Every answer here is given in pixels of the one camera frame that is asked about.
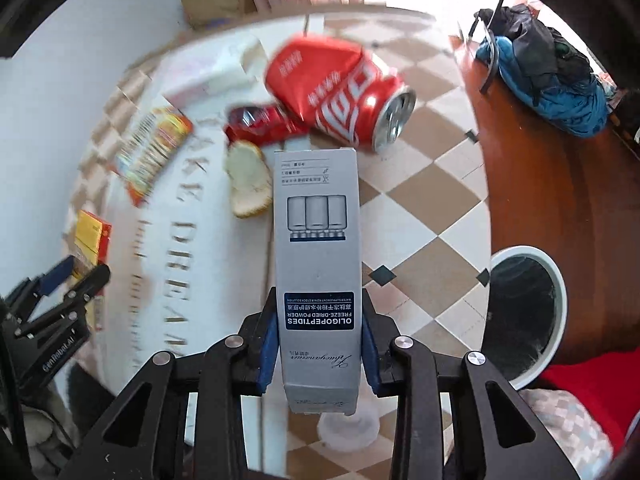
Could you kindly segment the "yellow red snack packet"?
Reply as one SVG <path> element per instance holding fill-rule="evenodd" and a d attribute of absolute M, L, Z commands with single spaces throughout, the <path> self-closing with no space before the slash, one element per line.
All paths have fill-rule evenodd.
<path fill-rule="evenodd" d="M 83 278 L 98 264 L 106 263 L 111 232 L 111 223 L 105 222 L 92 212 L 78 212 L 72 246 L 72 277 L 75 280 Z"/>

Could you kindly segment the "grey white carton box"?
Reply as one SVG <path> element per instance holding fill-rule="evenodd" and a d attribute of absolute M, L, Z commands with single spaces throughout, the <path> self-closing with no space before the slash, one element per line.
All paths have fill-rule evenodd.
<path fill-rule="evenodd" d="M 294 413 L 354 414 L 361 366 L 357 153 L 279 152 L 273 248 L 280 355 Z"/>

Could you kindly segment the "white round trash bin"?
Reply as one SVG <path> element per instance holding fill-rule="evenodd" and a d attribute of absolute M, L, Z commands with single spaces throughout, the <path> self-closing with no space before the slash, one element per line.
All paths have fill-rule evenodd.
<path fill-rule="evenodd" d="M 480 351 L 516 390 L 548 367 L 562 342 L 568 296 L 559 266 L 528 245 L 491 257 L 488 308 Z"/>

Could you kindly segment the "checkered bed cover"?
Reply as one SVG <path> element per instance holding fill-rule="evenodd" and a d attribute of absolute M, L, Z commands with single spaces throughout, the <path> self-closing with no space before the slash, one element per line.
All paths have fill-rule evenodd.
<path fill-rule="evenodd" d="M 175 101 L 177 64 L 237 62 L 181 103 L 193 132 L 135 204 L 116 153 Z M 445 356 L 480 348 L 490 217 L 477 123 L 449 32 L 425 13 L 338 6 L 211 32 L 130 70 L 92 135 L 67 224 L 112 226 L 111 278 L 66 400 L 87 431 L 154 354 L 182 362 L 277 304 L 271 384 L 242 401 L 252 471 L 386 479 L 397 402 L 363 377 L 364 311 Z"/>

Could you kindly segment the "bread slice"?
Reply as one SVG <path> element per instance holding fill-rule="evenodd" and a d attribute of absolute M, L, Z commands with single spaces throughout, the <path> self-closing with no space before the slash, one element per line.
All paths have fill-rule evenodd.
<path fill-rule="evenodd" d="M 231 143 L 224 169 L 230 179 L 231 210 L 235 217 L 254 217 L 271 206 L 271 171 L 257 145 L 244 140 Z"/>

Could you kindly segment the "orange patterned snack packet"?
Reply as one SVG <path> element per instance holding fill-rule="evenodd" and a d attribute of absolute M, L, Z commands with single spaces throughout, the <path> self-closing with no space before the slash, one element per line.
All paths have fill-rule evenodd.
<path fill-rule="evenodd" d="M 186 115 L 173 106 L 152 108 L 126 135 L 113 162 L 134 206 L 151 193 L 156 178 L 193 131 Z"/>

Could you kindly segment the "red crumpled wrapper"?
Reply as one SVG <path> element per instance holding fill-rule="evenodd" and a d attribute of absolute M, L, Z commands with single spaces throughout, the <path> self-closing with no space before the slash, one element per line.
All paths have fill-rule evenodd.
<path fill-rule="evenodd" d="M 230 143 L 247 141 L 257 146 L 306 136 L 310 128 L 278 104 L 243 105 L 228 111 L 224 126 Z"/>

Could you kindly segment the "checkered pastel pillow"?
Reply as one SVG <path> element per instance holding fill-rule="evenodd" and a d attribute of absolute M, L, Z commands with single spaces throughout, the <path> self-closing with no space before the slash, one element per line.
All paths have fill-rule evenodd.
<path fill-rule="evenodd" d="M 520 395 L 562 448 L 579 478 L 599 479 L 613 459 L 614 448 L 576 396 L 547 389 L 523 389 Z"/>

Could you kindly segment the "red blanket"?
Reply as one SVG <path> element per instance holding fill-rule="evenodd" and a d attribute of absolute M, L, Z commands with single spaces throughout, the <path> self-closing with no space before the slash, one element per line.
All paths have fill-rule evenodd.
<path fill-rule="evenodd" d="M 640 354 L 608 352 L 577 364 L 554 364 L 540 378 L 544 384 L 576 396 L 610 439 L 614 454 L 640 408 Z"/>

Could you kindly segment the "crushed red cola can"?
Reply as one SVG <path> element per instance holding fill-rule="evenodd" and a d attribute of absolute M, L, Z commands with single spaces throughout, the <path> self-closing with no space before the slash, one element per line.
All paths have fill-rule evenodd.
<path fill-rule="evenodd" d="M 303 125 L 379 153 L 399 138 L 416 92 L 370 50 L 345 39 L 295 36 L 272 58 L 267 90 Z"/>

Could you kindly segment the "pink white tissue box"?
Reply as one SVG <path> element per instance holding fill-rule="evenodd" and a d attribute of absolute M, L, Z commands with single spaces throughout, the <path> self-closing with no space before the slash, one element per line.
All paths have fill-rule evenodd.
<path fill-rule="evenodd" d="M 183 108 L 254 84 L 267 64 L 267 53 L 256 37 L 199 41 L 160 63 L 160 94 L 175 108 Z"/>

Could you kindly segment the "brown paper bag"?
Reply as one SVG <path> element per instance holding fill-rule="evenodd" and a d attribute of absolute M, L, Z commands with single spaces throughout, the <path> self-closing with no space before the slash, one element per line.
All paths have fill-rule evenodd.
<path fill-rule="evenodd" d="M 254 0 L 180 0 L 193 29 L 217 26 L 257 11 Z"/>

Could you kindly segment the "blue dark clothes pile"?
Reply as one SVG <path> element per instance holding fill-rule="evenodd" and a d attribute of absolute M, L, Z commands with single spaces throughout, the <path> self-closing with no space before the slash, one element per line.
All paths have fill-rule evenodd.
<path fill-rule="evenodd" d="M 492 11 L 475 16 L 488 23 Z M 492 30 L 498 73 L 520 101 L 573 136 L 591 138 L 606 126 L 605 91 L 588 58 L 560 32 L 534 17 L 525 4 L 503 6 Z"/>

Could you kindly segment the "black clothes rack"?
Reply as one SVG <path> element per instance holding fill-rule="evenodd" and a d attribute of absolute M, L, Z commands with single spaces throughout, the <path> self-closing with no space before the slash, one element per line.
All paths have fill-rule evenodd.
<path fill-rule="evenodd" d="M 491 84 L 496 79 L 499 68 L 499 49 L 497 46 L 496 35 L 492 30 L 492 24 L 496 19 L 498 11 L 502 8 L 504 0 L 498 0 L 495 9 L 492 11 L 490 21 L 488 23 L 484 23 L 484 29 L 487 36 L 487 42 L 489 46 L 489 64 L 488 71 L 483 83 L 480 85 L 480 93 L 483 96 L 486 96 Z"/>

